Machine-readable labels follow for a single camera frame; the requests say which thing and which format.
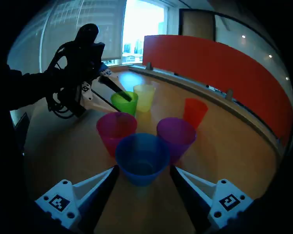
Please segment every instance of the wooden table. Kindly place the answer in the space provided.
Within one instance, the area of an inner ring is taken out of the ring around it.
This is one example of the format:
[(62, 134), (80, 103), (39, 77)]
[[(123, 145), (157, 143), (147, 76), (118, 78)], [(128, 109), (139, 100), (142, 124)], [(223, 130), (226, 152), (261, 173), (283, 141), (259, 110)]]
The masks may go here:
[[(129, 91), (137, 84), (156, 87), (152, 109), (137, 112), (137, 132), (156, 134), (166, 117), (182, 118), (185, 98), (209, 107), (197, 129), (197, 140), (177, 166), (211, 182), (226, 178), (255, 199), (266, 190), (276, 171), (274, 150), (250, 126), (219, 106), (186, 90), (130, 71), (119, 72)], [(109, 99), (113, 93), (94, 84)], [(104, 113), (88, 111), (79, 119), (62, 120), (48, 112), (45, 100), (36, 104), (25, 145), (30, 195), (37, 199), (58, 181), (73, 184), (116, 164), (96, 129)], [(194, 233), (194, 227), (166, 168), (147, 187), (131, 185), (120, 173), (95, 233)]]

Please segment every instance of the plastic cup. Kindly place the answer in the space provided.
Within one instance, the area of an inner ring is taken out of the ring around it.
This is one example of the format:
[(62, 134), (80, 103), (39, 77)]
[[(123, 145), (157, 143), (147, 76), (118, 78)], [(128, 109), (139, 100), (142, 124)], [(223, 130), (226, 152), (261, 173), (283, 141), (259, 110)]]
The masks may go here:
[(116, 161), (132, 184), (146, 186), (168, 165), (169, 150), (158, 137), (137, 133), (119, 143)]
[(155, 88), (152, 85), (136, 85), (134, 93), (139, 97), (137, 110), (147, 112), (151, 109)]
[(116, 106), (121, 112), (125, 112), (134, 116), (137, 108), (138, 95), (130, 91), (125, 91), (125, 93), (132, 98), (130, 102), (120, 96), (119, 93), (115, 93), (111, 97), (112, 104)]
[(113, 112), (101, 117), (96, 123), (96, 129), (109, 154), (115, 157), (119, 142), (136, 132), (137, 121), (127, 113)]
[(170, 151), (170, 164), (176, 163), (197, 138), (195, 129), (183, 119), (162, 119), (156, 127), (157, 136), (163, 139)]
[(202, 122), (208, 107), (204, 102), (194, 98), (186, 98), (183, 119), (197, 129)]

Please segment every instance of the person's arm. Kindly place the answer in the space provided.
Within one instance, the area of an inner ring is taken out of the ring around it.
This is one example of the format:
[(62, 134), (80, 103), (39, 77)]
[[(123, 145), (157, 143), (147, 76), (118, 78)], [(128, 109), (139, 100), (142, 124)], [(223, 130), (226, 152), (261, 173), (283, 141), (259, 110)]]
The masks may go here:
[(0, 79), (0, 108), (15, 110), (58, 92), (65, 85), (63, 74), (64, 71), (55, 68), (52, 72), (22, 75), (4, 65), (0, 72), (5, 78)]

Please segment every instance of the green cup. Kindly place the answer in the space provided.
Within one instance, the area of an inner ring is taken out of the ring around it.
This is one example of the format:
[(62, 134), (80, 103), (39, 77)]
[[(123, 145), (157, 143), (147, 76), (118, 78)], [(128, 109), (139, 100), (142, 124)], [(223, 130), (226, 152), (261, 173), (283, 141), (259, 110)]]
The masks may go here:
[(130, 102), (120, 96), (119, 93), (115, 93), (111, 97), (112, 104), (116, 106), (121, 112), (125, 112), (134, 116), (138, 103), (138, 95), (130, 91), (125, 91), (125, 93), (132, 98)]
[(138, 94), (139, 100), (137, 110), (147, 112), (151, 109), (155, 88), (152, 85), (136, 85), (134, 92)]

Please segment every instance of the red wall panel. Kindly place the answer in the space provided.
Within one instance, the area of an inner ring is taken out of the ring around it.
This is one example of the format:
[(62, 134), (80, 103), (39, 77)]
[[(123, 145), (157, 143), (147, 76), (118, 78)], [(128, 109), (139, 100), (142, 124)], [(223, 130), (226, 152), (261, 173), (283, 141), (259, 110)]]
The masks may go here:
[(291, 103), (258, 62), (222, 43), (180, 35), (146, 36), (143, 64), (173, 71), (233, 97), (256, 113), (285, 145), (293, 122)]

